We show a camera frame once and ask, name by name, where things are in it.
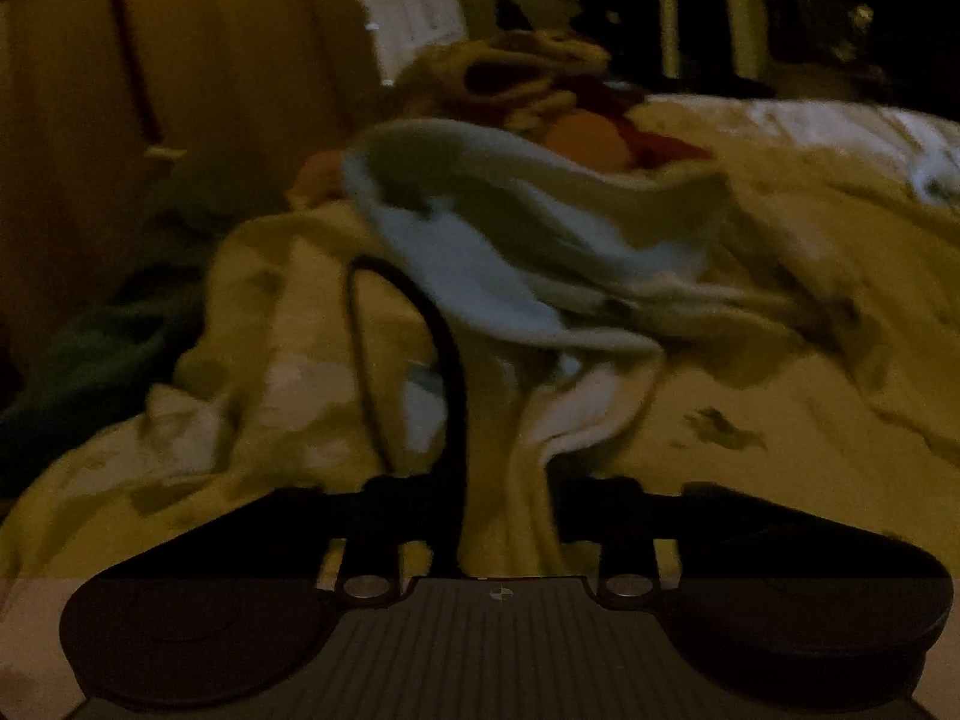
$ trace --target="crumpled sheet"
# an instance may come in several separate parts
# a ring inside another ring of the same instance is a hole
[[[775,293],[798,310],[754,301],[728,314],[740,322],[707,312],[656,327],[661,312],[648,306],[634,317],[650,333],[645,353],[575,352],[571,367],[461,317],[472,396],[464,569],[589,572],[591,555],[556,543],[542,494],[544,461],[577,452],[654,493],[714,481],[890,531],[960,570],[953,216],[916,203],[889,162],[733,134],[722,113],[717,127],[696,105],[633,115],[711,148],[730,175],[734,223],[710,268],[686,276],[731,295]],[[83,579],[277,485],[351,490],[377,472],[347,329],[331,309],[344,263],[362,251],[397,256],[344,203],[239,228],[211,271],[208,328],[181,359],[176,389],[155,388],[144,415],[65,455],[22,497],[0,529],[2,576],[16,579],[0,602],[10,720],[61,716],[80,701],[56,621]],[[422,469],[430,453],[403,440],[400,403],[410,361],[430,361],[426,334],[382,283],[362,295],[368,354],[383,361],[374,384],[385,432],[406,446],[397,465]],[[680,333],[683,350],[666,353],[658,338]]]
[[[120,287],[62,328],[0,413],[0,497],[64,452],[141,413],[203,332],[205,274],[237,224],[284,210],[256,159],[196,151],[145,191],[139,250]]]

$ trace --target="orange object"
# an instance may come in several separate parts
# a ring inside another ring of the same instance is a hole
[[[342,151],[321,151],[304,163],[293,188],[287,193],[295,211],[317,208],[344,196],[340,174],[343,156]]]
[[[616,125],[589,111],[578,109],[560,116],[541,146],[597,172],[623,172],[634,165],[634,156]]]

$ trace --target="round black pad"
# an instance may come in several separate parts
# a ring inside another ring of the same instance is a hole
[[[947,570],[923,550],[788,525],[701,557],[664,621],[691,663],[728,688],[838,712],[909,694],[952,598]]]
[[[132,709],[195,709],[291,674],[336,621],[301,580],[94,579],[61,616],[85,692]]]

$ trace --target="plush toy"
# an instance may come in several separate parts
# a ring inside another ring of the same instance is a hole
[[[395,83],[394,119],[459,119],[498,127],[597,172],[712,157],[689,143],[640,132],[627,112],[642,90],[616,84],[603,47],[566,32],[511,31],[490,40],[434,46]],[[288,193],[296,210],[342,196],[341,151],[316,154]]]

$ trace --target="white blanket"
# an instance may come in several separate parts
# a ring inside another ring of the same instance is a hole
[[[634,115],[714,148],[728,180],[687,165],[609,179],[503,133],[391,125],[347,163],[361,215],[339,203],[237,230],[176,389],[64,456],[0,529],[16,578],[0,600],[0,712],[79,702],[56,623],[86,577],[278,485],[355,490],[378,471],[341,311],[360,252],[395,259],[454,319],[467,572],[594,569],[551,525],[544,464],[571,452],[654,493],[715,481],[892,531],[960,570],[955,218],[879,163],[724,132],[693,105]],[[389,288],[361,295],[395,461],[423,469],[436,425],[402,406],[429,344]]]

